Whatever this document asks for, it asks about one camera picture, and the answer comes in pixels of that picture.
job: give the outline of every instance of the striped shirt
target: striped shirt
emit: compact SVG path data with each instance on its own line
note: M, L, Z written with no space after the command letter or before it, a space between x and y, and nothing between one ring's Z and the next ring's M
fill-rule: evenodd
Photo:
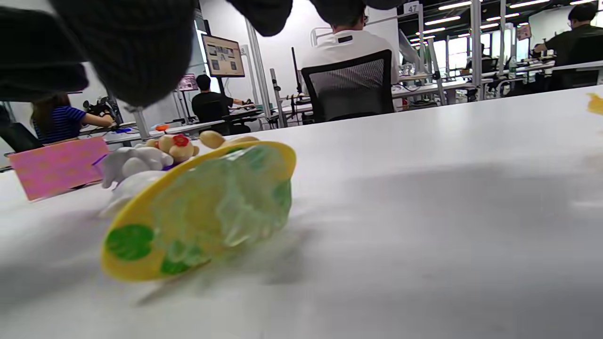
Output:
M69 106L59 106L52 111L52 129L45 134L33 122L38 139L43 144L63 141L76 138L80 135L81 121L86 116L86 112Z

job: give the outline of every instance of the toy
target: toy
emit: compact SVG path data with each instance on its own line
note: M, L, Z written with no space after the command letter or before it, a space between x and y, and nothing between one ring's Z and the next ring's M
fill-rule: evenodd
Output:
M103 188L144 171L161 171L174 163L174 159L154 147L121 147L107 155L103 161Z
M294 169L287 145L233 141L163 175L126 179L107 209L129 201L104 241L103 269L131 282L167 279L269 238L287 222Z
M174 158L179 164L199 154L199 148L184 135L164 135L158 140L147 141L147 147L156 147Z
M590 101L588 110L591 113L603 115L603 99L595 93L589 93Z
M234 138L227 141L220 133L215 131L201 132L201 135L199 135L199 139L201 140L201 143L203 145L212 149L217 149L219 147L227 147L241 142L258 141L258 139L254 136L241 136L239 138Z

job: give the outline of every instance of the ceiling light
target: ceiling light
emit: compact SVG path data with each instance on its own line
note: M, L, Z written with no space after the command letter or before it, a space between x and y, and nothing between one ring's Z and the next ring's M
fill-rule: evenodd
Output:
M461 18L460 16L445 17L444 19L426 22L425 25L429 26L429 25L441 24L442 22L458 20L460 18Z
M519 13L505 15L505 17L514 17L514 16L519 16ZM494 21L494 20L500 20L500 16L490 17L490 18L486 19L486 21Z
M457 7L463 7L463 6L471 6L471 1L457 2L456 4L442 6L438 9L443 11L443 10L449 10L451 8L457 8Z
M484 29L484 28L491 28L491 27L496 27L498 26L498 24L487 24L487 25L481 25L480 28Z
M593 1L596 1L596 0L579 0L579 1L570 2L569 4L570 5L580 5L580 4L585 4L587 2L593 2Z
M434 28L433 30L423 31L423 34L441 32L441 31L445 31L445 30L446 30L446 27Z
M517 7L527 6L527 5L541 4L542 2L549 2L549 1L551 1L551 0L534 0L534 1L528 1L528 2L521 2L519 4L511 5L511 6L509 6L509 8L517 8Z

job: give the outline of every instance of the person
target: person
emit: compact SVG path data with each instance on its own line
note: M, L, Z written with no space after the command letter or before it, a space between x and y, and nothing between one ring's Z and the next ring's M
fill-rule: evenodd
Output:
M110 115L99 117L71 107L65 93L34 101L33 111L31 120L38 139L43 144L77 138L82 124L99 127L110 127L113 124Z
M243 101L239 99L225 97L222 96L220 93L212 92L211 90L209 90L211 83L212 79L206 74L201 74L197 77L197 86L199 86L199 90L201 91L201 93L193 97L191 106L193 113L195 113L195 115L199 117L200 121L204 121L204 119L201 118L203 114L212 116L222 115L222 112L212 112L212 114L206 112L205 110L207 109L207 107L204 107L206 104L222 100L225 101L225 104L228 107L232 107L235 104L239 106L244 104Z
M492 59L489 55L484 54L484 50L485 50L485 45L482 43L482 60L488 60L488 59ZM473 67L473 60L472 59L468 59L467 61L467 66L465 66L465 69L461 70L461 75L467 75L469 74L469 70ZM482 69L482 73L485 72L491 72L491 70L483 70Z
M536 45L534 52L540 53L554 49L557 53L555 66L567 65L570 53L578 39L603 35L603 28L590 25L596 14L597 6L592 2L574 6L567 16L568 25L572 30L558 34L547 42Z
M368 17L362 0L349 2L348 15L324 16L333 34L325 37L304 59L303 68L330 65L380 52L391 51L391 83L398 83L397 50L387 40L364 30Z

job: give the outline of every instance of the pink paper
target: pink paper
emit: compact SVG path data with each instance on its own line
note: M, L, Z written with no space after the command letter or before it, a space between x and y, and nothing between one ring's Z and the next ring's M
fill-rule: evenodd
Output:
M92 165L109 153L103 137L67 141L8 157L27 199L48 197L101 180Z

